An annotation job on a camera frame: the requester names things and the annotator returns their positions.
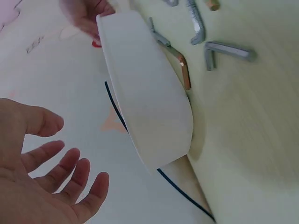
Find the orange shape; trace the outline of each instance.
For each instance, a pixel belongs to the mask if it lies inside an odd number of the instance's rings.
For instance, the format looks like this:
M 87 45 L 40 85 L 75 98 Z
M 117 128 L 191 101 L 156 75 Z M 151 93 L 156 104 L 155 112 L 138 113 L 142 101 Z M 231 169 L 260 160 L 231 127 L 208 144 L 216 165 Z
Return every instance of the orange shape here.
M 105 123 L 101 126 L 101 131 L 108 131 L 108 130 L 117 130 L 120 133 L 127 133 L 127 130 L 125 127 L 122 125 L 122 123 L 115 122 L 117 119 L 116 113 L 114 108 L 111 106 L 110 107 L 110 112 L 109 116 L 106 119 Z

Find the finger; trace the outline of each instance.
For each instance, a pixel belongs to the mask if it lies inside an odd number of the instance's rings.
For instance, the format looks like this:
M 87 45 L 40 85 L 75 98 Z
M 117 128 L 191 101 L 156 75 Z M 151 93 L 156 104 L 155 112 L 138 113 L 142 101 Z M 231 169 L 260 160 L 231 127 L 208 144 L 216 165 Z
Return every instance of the finger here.
M 67 183 L 65 188 L 60 193 L 55 194 L 54 197 L 66 204 L 74 204 L 87 184 L 89 171 L 90 163 L 88 159 L 79 160 L 71 180 Z
M 101 16 L 110 15 L 115 13 L 114 8 L 107 0 L 99 0 L 99 2 L 94 7 L 94 10 L 97 14 Z
M 100 40 L 97 24 L 87 18 L 81 18 L 79 22 L 76 23 L 81 31 L 88 34 L 91 38 L 95 40 Z
M 100 173 L 95 179 L 88 195 L 81 202 L 72 206 L 80 223 L 85 223 L 98 212 L 107 196 L 108 188 L 108 173 Z
M 64 148 L 63 141 L 51 141 L 39 148 L 21 155 L 23 166 L 27 173 L 36 170 Z
M 27 134 L 49 137 L 64 126 L 64 120 L 57 114 L 38 106 L 17 103 L 25 120 Z
M 77 148 L 72 148 L 47 175 L 35 178 L 35 180 L 45 191 L 54 193 L 72 173 L 79 157 L 80 151 Z

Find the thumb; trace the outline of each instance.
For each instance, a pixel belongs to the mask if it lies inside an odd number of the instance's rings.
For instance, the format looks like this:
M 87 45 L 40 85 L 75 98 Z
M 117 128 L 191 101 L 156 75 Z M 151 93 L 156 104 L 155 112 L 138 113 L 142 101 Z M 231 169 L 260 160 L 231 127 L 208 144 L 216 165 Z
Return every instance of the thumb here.
M 91 38 L 99 41 L 99 32 L 98 26 L 95 22 L 87 19 L 87 18 L 80 18 L 80 20 L 75 24 L 80 30 L 88 34 Z

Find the pink pattern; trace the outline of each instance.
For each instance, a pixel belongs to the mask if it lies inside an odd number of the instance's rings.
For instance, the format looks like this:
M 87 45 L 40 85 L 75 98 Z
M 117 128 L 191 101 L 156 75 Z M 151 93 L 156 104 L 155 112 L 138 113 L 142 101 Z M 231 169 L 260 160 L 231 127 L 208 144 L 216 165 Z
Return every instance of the pink pattern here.
M 117 119 L 116 113 L 114 108 L 110 107 L 110 113 L 108 118 L 106 119 L 105 123 L 101 126 L 101 131 L 108 131 L 108 130 L 117 130 L 120 133 L 127 133 L 127 130 L 122 125 L 122 123 L 116 122 Z
M 0 31 L 20 14 L 17 5 L 21 0 L 0 0 Z

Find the red object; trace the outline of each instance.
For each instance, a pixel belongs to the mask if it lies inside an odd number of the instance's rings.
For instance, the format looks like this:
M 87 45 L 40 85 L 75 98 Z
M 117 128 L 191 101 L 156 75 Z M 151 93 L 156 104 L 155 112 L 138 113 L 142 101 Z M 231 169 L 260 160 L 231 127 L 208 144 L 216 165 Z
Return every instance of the red object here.
M 98 45 L 98 44 L 96 43 L 96 41 L 93 41 L 92 45 L 93 45 L 95 48 L 101 48 L 101 47 L 102 47 L 102 45 Z

